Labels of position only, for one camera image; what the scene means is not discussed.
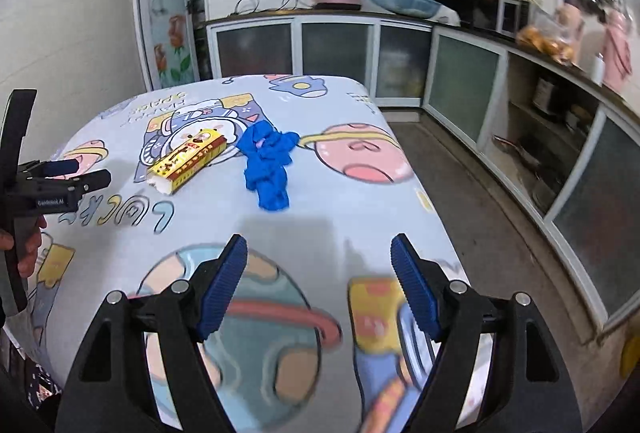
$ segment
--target finger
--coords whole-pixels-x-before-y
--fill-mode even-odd
[[[0,251],[10,251],[14,247],[14,237],[0,230]]]
[[[18,273],[20,277],[28,278],[36,269],[36,259],[38,255],[36,253],[27,254],[18,262]]]
[[[42,245],[42,235],[39,229],[35,229],[34,233],[24,242],[24,249],[27,253],[34,253]]]

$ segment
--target pink cartoon planet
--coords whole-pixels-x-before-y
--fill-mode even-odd
[[[334,171],[363,182],[392,184],[414,172],[396,139],[370,124],[340,124],[300,139]]]

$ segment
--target white bottle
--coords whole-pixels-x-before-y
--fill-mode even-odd
[[[591,67],[591,80],[598,86],[602,86],[604,80],[604,57],[602,54],[598,54],[593,60],[593,66]]]

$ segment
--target hand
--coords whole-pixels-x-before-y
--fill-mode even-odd
[[[47,228],[47,220],[40,215],[36,226],[33,228],[33,234],[24,244],[26,256],[20,258],[18,262],[18,272],[20,277],[28,278],[36,268],[36,258],[38,257],[38,248],[42,245],[41,229]],[[9,233],[0,229],[0,251],[10,251],[14,247],[14,237]]]

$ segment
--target table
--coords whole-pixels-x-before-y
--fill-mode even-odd
[[[244,185],[234,144],[268,120],[301,136],[286,168],[289,209],[267,212]],[[172,196],[147,167],[201,129],[228,147]],[[415,325],[390,263],[405,233],[450,279],[468,281],[436,210],[380,110],[342,77],[242,76],[145,93],[96,116],[56,154],[109,188],[49,217],[28,311],[9,321],[60,384],[105,295],[161,291],[218,257],[233,233],[250,255],[218,332],[200,351],[239,431],[396,433],[438,345]],[[147,355],[162,419],[179,425],[156,336]],[[484,337],[461,421],[484,392]]]

